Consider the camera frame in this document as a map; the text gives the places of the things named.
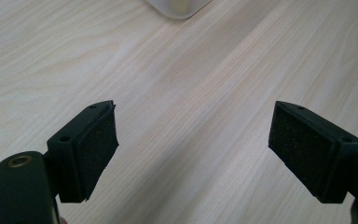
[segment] white object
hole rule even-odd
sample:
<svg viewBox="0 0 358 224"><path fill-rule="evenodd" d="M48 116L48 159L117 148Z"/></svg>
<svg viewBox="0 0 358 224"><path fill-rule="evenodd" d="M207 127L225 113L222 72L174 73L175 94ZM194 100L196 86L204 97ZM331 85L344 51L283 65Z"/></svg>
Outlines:
<svg viewBox="0 0 358 224"><path fill-rule="evenodd" d="M147 0L167 17L186 19L196 14L212 0Z"/></svg>

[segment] clear plastic container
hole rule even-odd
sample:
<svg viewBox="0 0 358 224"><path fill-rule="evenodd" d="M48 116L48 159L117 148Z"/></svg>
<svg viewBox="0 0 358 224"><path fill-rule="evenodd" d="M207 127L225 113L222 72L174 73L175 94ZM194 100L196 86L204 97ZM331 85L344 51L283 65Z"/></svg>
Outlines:
<svg viewBox="0 0 358 224"><path fill-rule="evenodd" d="M147 0L167 17L186 19L196 14L212 0Z"/></svg>

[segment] wooden table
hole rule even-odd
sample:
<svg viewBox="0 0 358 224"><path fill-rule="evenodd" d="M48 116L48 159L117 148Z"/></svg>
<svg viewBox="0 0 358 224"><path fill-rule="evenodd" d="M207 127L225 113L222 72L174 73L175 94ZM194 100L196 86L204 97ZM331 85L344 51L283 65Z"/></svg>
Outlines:
<svg viewBox="0 0 358 224"><path fill-rule="evenodd" d="M351 222L268 136L277 100L358 136L358 0L0 1L0 161L110 99L120 147L70 224Z"/></svg>

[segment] tabletop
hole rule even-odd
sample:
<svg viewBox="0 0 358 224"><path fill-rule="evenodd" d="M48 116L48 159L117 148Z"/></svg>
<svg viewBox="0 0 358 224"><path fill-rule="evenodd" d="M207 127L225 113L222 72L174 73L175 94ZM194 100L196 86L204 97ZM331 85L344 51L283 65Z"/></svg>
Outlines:
<svg viewBox="0 0 358 224"><path fill-rule="evenodd" d="M276 101L358 136L358 0L0 0L0 161L114 100L116 154L76 223L350 223L268 148Z"/></svg>

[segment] black object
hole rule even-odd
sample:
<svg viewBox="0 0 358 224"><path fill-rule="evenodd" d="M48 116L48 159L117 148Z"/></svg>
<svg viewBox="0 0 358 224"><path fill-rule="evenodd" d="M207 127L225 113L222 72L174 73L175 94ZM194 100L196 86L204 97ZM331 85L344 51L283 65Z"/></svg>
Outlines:
<svg viewBox="0 0 358 224"><path fill-rule="evenodd" d="M358 138L299 105L276 102L268 146L321 203L355 197L358 223Z"/></svg>
<svg viewBox="0 0 358 224"><path fill-rule="evenodd" d="M48 140L0 162L0 224L60 223L55 197L81 203L118 147L112 101L90 105Z"/></svg>

